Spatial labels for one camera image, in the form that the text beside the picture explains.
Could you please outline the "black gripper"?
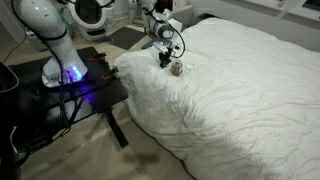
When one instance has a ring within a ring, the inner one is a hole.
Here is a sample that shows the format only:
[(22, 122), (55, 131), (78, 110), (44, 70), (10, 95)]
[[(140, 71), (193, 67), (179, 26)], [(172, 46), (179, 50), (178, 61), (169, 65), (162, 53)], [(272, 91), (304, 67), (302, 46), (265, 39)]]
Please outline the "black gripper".
[(165, 63), (164, 61), (166, 61), (167, 66), (172, 62), (172, 60), (170, 59), (171, 53), (172, 53), (173, 49), (172, 48), (168, 48), (167, 52), (159, 53), (159, 60), (160, 60), (160, 67), (164, 68), (165, 67)]

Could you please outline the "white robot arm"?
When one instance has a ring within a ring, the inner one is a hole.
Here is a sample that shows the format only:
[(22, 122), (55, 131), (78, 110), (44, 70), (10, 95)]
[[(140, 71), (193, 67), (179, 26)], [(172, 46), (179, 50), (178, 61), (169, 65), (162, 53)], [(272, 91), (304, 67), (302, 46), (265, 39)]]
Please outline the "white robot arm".
[[(101, 18), (95, 24), (87, 23), (77, 15), (77, 1), (80, 0), (57, 0), (58, 3), (68, 5), (73, 19), (83, 28), (88, 30), (102, 28), (107, 20), (108, 6), (113, 3), (113, 0), (109, 2), (84, 0), (94, 2), (93, 8), (101, 11)], [(142, 8), (148, 23), (152, 25), (151, 31), (160, 39), (174, 42), (172, 39), (180, 35), (182, 23), (176, 19), (168, 21), (160, 19), (154, 12), (151, 0), (141, 2), (142, 4), (138, 5)], [(51, 53), (51, 59), (43, 67), (41, 76), (43, 84), (48, 88), (54, 88), (81, 81), (87, 74), (88, 68), (74, 48), (68, 28), (56, 6), (50, 0), (18, 0), (17, 2), (11, 0), (11, 8), (20, 23), (31, 30)]]

